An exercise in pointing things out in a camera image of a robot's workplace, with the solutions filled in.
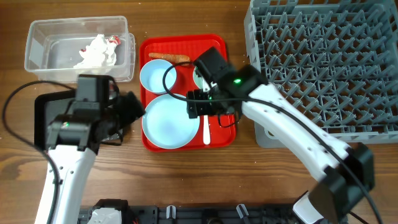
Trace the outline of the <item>mint green rice bowl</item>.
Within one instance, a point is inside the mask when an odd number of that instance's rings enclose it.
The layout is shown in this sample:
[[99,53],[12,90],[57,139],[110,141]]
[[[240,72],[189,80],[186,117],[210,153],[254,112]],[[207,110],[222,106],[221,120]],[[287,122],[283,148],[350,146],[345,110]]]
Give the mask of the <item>mint green rice bowl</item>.
[[199,74],[197,74],[197,68],[195,67],[193,70],[193,81],[199,89],[203,91],[209,91],[210,87],[208,86],[207,82],[203,80]]

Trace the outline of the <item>small light blue bowl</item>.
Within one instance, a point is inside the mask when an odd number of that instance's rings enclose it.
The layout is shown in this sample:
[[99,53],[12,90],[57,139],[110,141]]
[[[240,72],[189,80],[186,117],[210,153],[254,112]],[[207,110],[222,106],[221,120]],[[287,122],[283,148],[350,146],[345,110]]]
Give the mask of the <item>small light blue bowl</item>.
[[155,59],[147,62],[140,71],[141,85],[148,91],[161,95],[166,93],[162,84],[165,71],[172,64],[166,60]]

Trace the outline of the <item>white napkin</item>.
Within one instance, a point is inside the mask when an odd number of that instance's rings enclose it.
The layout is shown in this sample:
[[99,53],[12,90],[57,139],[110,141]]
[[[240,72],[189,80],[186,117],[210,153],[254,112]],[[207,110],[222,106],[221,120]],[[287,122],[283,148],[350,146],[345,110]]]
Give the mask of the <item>white napkin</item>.
[[117,60],[116,49],[109,49],[103,53],[97,51],[79,51],[79,54],[83,60],[74,65],[73,68],[108,67],[115,65]]

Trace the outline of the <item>red snack wrapper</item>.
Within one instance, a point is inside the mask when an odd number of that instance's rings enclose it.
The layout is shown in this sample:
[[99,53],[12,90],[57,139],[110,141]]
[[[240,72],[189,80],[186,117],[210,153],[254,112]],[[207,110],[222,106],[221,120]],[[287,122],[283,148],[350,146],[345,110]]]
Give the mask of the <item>red snack wrapper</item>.
[[103,53],[109,49],[114,50],[120,44],[121,41],[117,35],[112,35],[111,37],[106,38],[103,34],[98,34],[94,40],[91,41],[90,45],[81,49],[80,52],[97,51]]

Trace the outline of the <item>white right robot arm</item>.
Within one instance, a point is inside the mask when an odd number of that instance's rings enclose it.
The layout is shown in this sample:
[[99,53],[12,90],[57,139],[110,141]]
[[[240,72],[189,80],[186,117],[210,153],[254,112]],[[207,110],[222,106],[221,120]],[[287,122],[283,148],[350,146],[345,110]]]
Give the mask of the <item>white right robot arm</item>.
[[317,181],[295,202],[293,211],[304,223],[322,218],[338,223],[374,188],[374,155],[363,143],[352,148],[326,133],[294,108],[260,71],[251,65],[236,70],[214,47],[194,62],[208,92],[187,93],[190,118],[221,115],[233,109],[270,131]]

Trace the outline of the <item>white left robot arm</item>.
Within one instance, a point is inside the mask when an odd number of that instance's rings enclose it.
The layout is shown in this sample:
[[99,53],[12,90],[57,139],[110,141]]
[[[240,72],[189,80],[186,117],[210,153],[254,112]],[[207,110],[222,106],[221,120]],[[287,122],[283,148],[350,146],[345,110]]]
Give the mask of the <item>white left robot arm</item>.
[[76,223],[86,181],[104,139],[121,135],[145,113],[133,92],[121,95],[113,77],[79,75],[75,97],[48,125],[47,175],[36,223]]

